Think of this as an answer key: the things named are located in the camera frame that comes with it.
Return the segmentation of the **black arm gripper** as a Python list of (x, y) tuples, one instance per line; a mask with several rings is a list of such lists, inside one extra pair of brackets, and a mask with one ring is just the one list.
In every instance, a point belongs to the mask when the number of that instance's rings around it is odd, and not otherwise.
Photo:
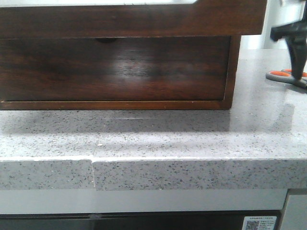
[(291, 60), (292, 76), (296, 80), (303, 77), (304, 67), (307, 61), (307, 22), (298, 21), (271, 29), (270, 38), (278, 41), (285, 38)]

